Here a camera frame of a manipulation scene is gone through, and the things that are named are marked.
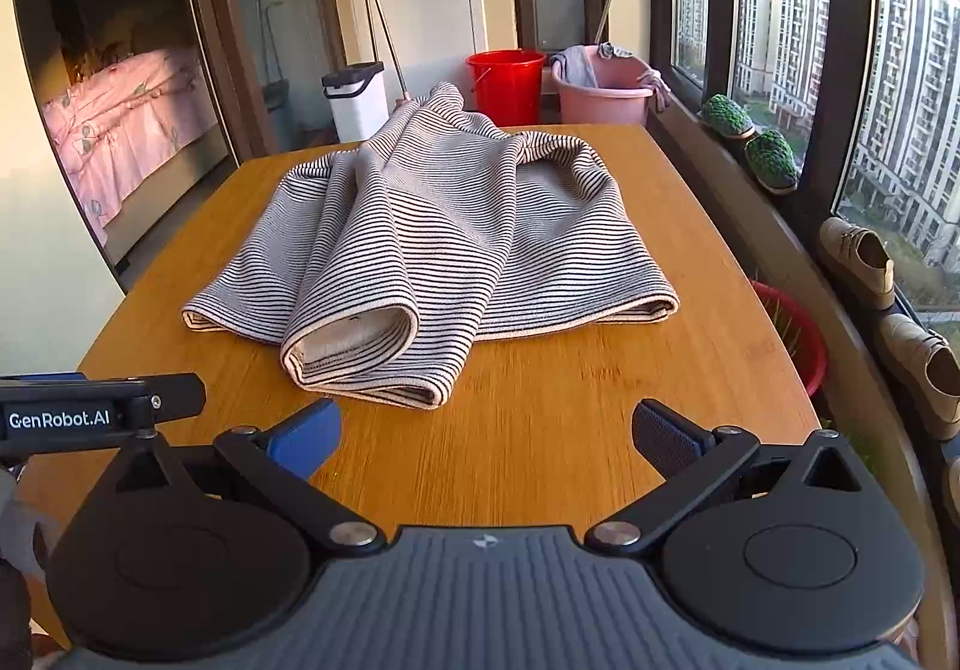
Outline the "left gloved hand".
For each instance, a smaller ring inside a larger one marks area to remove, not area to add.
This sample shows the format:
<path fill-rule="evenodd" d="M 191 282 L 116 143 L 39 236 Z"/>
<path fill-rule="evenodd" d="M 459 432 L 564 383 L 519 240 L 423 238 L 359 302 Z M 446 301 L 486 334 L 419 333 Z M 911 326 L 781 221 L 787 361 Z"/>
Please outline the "left gloved hand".
<path fill-rule="evenodd" d="M 16 498 L 16 477 L 2 470 L 2 667 L 52 668 L 64 649 L 31 628 L 26 579 L 46 582 L 50 522 Z"/>

